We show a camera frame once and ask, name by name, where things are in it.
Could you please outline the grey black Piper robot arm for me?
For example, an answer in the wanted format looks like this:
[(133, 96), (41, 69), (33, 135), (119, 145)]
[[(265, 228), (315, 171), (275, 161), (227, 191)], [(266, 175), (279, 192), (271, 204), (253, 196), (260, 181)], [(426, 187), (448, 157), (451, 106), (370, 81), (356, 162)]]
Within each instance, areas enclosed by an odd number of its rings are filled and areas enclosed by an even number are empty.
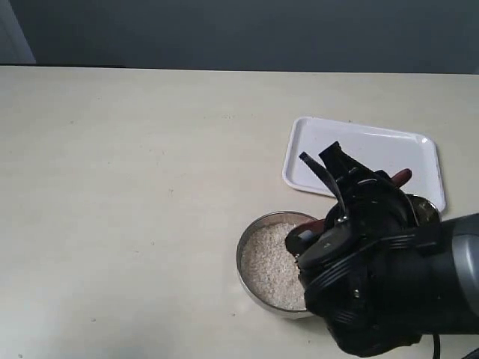
[(336, 204), (322, 220), (285, 239), (306, 309), (321, 317), (338, 347), (369, 358), (443, 335), (478, 332), (478, 216), (442, 221), (407, 194), (409, 169), (373, 171), (333, 143), (300, 159)]

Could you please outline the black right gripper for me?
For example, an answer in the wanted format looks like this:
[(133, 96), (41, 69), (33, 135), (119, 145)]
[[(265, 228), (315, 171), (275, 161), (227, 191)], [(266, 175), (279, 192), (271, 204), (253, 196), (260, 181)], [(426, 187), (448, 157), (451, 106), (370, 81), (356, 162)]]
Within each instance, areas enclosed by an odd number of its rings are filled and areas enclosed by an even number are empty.
[[(346, 154), (337, 141), (319, 157), (325, 167), (306, 152), (299, 155), (338, 201), (326, 215), (326, 230), (345, 220), (353, 226), (353, 234), (366, 236), (386, 236), (418, 226), (411, 201), (385, 171), (366, 167)], [(297, 227), (284, 243), (297, 258), (317, 240), (317, 232)]]

